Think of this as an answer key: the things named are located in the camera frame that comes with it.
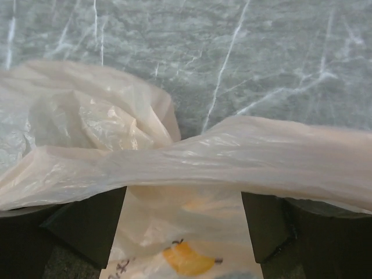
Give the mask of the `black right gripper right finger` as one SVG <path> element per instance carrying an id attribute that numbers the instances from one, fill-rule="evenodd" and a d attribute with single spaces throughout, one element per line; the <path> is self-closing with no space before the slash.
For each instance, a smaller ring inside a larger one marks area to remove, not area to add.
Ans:
<path id="1" fill-rule="evenodd" d="M 371 215 L 325 202 L 241 196 L 264 278 L 371 278 Z"/>

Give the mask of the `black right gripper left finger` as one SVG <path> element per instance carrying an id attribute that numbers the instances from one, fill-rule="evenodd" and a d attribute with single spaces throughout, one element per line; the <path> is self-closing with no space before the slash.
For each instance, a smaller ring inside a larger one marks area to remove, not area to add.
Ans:
<path id="1" fill-rule="evenodd" d="M 63 205 L 1 211 L 1 278 L 42 278 L 53 250 L 108 265 L 126 187 Z"/>

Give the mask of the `orange translucent plastic bag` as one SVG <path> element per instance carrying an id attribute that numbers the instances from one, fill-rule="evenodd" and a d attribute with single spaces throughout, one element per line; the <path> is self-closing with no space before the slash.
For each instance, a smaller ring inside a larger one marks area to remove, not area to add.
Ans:
<path id="1" fill-rule="evenodd" d="M 235 116 L 181 139 L 170 95 L 109 67 L 1 72 L 1 208 L 128 187 L 109 264 L 124 278 L 260 277 L 241 191 L 371 214 L 371 133 Z"/>

